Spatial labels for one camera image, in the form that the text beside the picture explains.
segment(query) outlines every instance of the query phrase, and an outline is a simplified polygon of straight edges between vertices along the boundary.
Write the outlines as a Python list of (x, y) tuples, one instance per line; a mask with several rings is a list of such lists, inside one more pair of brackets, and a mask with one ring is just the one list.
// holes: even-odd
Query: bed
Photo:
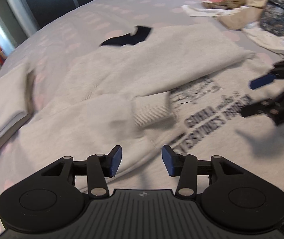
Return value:
[[(256, 52), (256, 55), (265, 63), (271, 65), (281, 60), (278, 55), (250, 41), (242, 32), (228, 31), (213, 18), (189, 17), (183, 12), (181, 5), (201, 6), (200, 0), (92, 1), (55, 20), (26, 40), (7, 59), (0, 71), (0, 77), (13, 69), (17, 62), (28, 60), (36, 74), (33, 101), (37, 113), (50, 102), (78, 57), (96, 50), (106, 39), (134, 32), (136, 25), (161, 28), (211, 22), (227, 38), (245, 49)], [(281, 128), (279, 135), (284, 136), (284, 127)], [(274, 141), (274, 145), (276, 144), (276, 136), (270, 135), (269, 139)], [(252, 154), (255, 154), (255, 161), (248, 162), (243, 157), (242, 161), (236, 161), (236, 163), (284, 191), (284, 148), (278, 150), (272, 148), (270, 152), (269, 148), (263, 146), (262, 141), (250, 142), (253, 143)], [(211, 149), (203, 151), (201, 148), (194, 154), (199, 159), (208, 160), (211, 155), (219, 154), (214, 148)], [(240, 149), (235, 147), (234, 150), (236, 154)], [(37, 170), (33, 168), (32, 163), (21, 150), (17, 134), (15, 134), (0, 150), (0, 194), (35, 171)], [(131, 172), (108, 180), (108, 186), (110, 193), (114, 188), (175, 190), (177, 181), (178, 178), (168, 176), (161, 163), (161, 155), (158, 153), (150, 161)], [(207, 186), (207, 177), (201, 176), (198, 179), (198, 193)], [(3, 230), (0, 221), (0, 233)]]

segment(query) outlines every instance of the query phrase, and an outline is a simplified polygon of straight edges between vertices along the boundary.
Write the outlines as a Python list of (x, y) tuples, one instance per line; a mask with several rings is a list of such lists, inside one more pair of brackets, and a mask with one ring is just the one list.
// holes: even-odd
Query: beige garment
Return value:
[(244, 28), (251, 22), (258, 21), (262, 11), (263, 9), (260, 8), (249, 7), (233, 15), (219, 16), (217, 19), (229, 30), (237, 30)]
[(246, 5), (257, 8), (264, 8), (265, 5), (267, 4), (267, 1), (268, 0), (247, 0)]

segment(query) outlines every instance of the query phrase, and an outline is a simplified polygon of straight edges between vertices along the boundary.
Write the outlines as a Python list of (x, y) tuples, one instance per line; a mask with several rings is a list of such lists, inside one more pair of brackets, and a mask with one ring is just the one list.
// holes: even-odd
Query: ribbed cuff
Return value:
[(132, 102), (134, 123), (145, 128), (172, 116), (169, 105), (170, 92), (137, 97)]

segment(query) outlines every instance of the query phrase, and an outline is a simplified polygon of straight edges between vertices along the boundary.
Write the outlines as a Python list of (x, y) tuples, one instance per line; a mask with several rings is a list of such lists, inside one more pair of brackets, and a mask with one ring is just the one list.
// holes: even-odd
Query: pile of clothes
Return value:
[(205, 9), (182, 6), (190, 16), (216, 17), (229, 30), (241, 30), (259, 46), (284, 58), (284, 0), (202, 2)]

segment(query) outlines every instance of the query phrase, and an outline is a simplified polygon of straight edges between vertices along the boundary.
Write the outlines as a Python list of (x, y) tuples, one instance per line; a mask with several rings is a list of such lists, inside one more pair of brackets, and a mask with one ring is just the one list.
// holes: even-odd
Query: logo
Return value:
[(143, 192), (139, 193), (138, 195), (140, 195), (142, 198), (144, 198), (144, 197), (147, 196), (147, 193), (143, 191)]

